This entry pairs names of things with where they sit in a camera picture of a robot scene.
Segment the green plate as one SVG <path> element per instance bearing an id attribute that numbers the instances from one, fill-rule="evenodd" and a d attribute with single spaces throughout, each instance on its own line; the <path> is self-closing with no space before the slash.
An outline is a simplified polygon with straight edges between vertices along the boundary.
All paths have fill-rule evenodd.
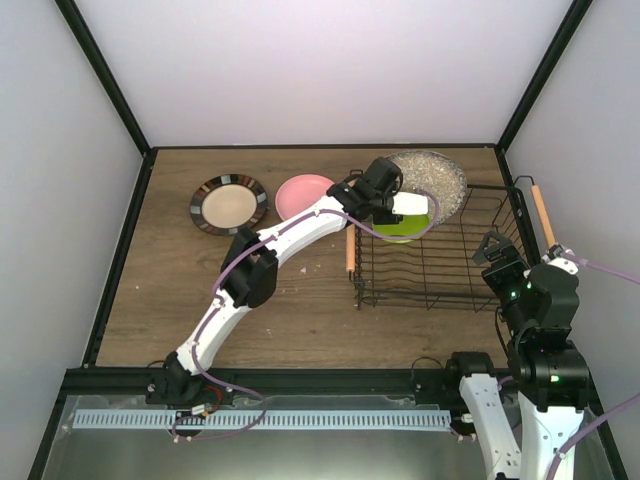
<path id="1" fill-rule="evenodd" d="M 383 235 L 383 240 L 393 244 L 409 243 L 424 234 L 430 223 L 430 217 L 425 215 L 404 216 L 397 224 L 372 223 L 372 230 Z"/>

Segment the pink plate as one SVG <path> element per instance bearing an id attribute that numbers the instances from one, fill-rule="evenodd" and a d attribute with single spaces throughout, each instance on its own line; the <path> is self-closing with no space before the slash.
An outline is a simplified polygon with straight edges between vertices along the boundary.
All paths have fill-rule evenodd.
<path id="1" fill-rule="evenodd" d="M 285 221 L 317 202 L 334 182 L 317 174 L 301 174 L 285 181 L 276 192 L 275 208 Z"/>

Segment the glossy black plate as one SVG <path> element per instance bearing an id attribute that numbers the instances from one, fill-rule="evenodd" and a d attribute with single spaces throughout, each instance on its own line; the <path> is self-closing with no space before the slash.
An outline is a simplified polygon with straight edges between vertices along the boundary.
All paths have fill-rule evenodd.
<path id="1" fill-rule="evenodd" d="M 249 188 L 256 197 L 257 208 L 252 218 L 246 223 L 225 229 L 209 224 L 202 216 L 201 207 L 203 200 L 212 190 L 228 184 L 237 184 Z M 264 217 L 268 209 L 269 199 L 262 184 L 255 178 L 243 174 L 224 174 L 208 180 L 194 192 L 189 204 L 189 214 L 194 225 L 205 233 L 216 236 L 234 236 L 243 228 L 254 227 Z"/>

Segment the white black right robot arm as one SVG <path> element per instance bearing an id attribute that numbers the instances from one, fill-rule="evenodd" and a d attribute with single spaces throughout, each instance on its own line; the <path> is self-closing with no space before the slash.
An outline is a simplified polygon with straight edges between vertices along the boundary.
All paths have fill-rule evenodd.
<path id="1" fill-rule="evenodd" d="M 511 334 L 509 374 L 517 388 L 522 437 L 500 405 L 501 388 L 485 353 L 456 352 L 447 363 L 447 396 L 465 403 L 488 479 L 571 479 L 574 455 L 561 444 L 576 434 L 588 405 L 591 376 L 568 336 L 579 307 L 577 267 L 555 245 L 544 263 L 530 266 L 514 243 L 490 231 L 473 260 L 499 301 Z"/>

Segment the speckled grey large plate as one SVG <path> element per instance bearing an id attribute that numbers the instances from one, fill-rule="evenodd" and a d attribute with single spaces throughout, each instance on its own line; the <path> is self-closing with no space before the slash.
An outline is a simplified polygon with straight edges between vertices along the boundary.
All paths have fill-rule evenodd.
<path id="1" fill-rule="evenodd" d="M 430 193 L 439 204 L 437 225 L 454 215 L 467 191 L 463 170 L 448 157 L 428 150 L 401 151 L 387 156 L 401 170 L 401 192 Z"/>

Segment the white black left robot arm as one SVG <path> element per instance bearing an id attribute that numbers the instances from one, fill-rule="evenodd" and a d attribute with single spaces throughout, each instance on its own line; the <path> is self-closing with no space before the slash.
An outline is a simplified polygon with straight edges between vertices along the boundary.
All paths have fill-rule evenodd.
<path id="1" fill-rule="evenodd" d="M 310 207 L 273 227 L 236 233 L 212 291 L 212 302 L 194 331 L 164 361 L 165 396 L 184 404 L 204 392 L 203 375 L 227 336 L 251 310 L 266 303 L 279 268 L 293 255 L 349 223 L 390 213 L 402 185 L 400 168 L 380 157 L 360 175 L 331 185 Z"/>

